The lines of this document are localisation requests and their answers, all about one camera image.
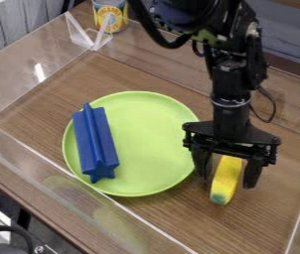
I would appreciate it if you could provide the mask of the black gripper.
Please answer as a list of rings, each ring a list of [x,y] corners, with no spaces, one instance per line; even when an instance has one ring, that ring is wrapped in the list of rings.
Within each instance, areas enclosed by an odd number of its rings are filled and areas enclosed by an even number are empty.
[[[187,122],[183,146],[191,152],[195,172],[204,180],[212,169],[212,154],[247,160],[243,169],[242,187],[255,187],[263,166],[274,165],[281,139],[258,129],[247,118],[247,110],[215,108],[211,121]]]

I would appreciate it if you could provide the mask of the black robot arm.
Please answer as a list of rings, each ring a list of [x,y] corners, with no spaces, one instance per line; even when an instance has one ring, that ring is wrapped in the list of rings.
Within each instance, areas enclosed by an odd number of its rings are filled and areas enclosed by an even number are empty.
[[[127,2],[154,42],[167,49],[191,43],[194,54],[206,62],[214,118],[182,126],[195,171],[203,177],[210,174],[207,163],[214,154],[245,159],[242,186],[254,188],[262,168],[275,163],[281,144],[249,119],[254,113],[250,93],[269,94],[261,86],[267,64],[254,10],[245,0]]]

